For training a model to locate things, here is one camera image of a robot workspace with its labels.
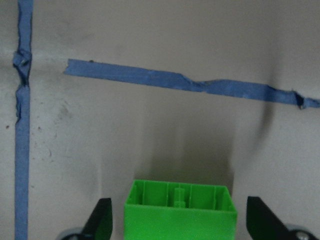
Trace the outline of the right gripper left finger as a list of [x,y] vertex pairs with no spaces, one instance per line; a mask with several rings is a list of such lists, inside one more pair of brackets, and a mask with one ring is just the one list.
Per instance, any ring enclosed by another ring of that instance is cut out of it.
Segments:
[[113,210],[111,198],[101,198],[95,205],[84,225],[81,240],[110,240],[113,231]]

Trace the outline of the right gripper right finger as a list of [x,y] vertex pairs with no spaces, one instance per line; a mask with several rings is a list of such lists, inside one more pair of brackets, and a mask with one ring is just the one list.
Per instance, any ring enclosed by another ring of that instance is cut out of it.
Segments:
[[258,196],[248,196],[246,228],[253,240],[298,240]]

